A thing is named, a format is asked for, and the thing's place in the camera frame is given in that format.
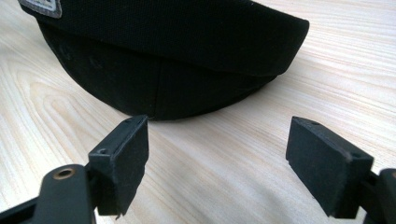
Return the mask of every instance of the light wood grain surface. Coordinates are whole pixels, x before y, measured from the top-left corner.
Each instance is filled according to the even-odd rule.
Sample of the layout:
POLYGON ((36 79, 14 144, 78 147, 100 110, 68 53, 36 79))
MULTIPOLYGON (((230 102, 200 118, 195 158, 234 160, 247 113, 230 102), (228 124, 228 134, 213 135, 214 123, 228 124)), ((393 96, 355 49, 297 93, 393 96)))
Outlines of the light wood grain surface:
MULTIPOLYGON (((291 116, 316 120, 396 167, 396 1, 261 0, 311 28, 290 69, 246 100, 149 123, 128 214, 99 223, 361 223, 325 216, 285 160, 291 116)), ((33 17, 0 1, 0 211, 87 153, 128 116, 62 69, 33 17)))

